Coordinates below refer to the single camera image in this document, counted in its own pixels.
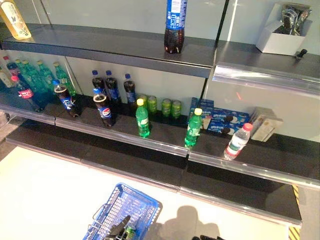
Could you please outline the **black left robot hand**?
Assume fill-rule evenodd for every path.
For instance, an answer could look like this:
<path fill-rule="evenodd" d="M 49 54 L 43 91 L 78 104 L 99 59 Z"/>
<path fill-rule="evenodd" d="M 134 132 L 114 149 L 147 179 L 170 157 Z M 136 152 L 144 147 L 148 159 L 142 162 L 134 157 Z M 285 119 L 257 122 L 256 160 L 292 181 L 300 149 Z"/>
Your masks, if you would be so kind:
<path fill-rule="evenodd" d="M 105 237 L 105 240 L 115 240 L 117 237 L 121 237 L 125 232 L 125 227 L 130 219 L 131 216 L 127 215 L 118 225 L 113 225 L 109 231 L 109 234 Z"/>

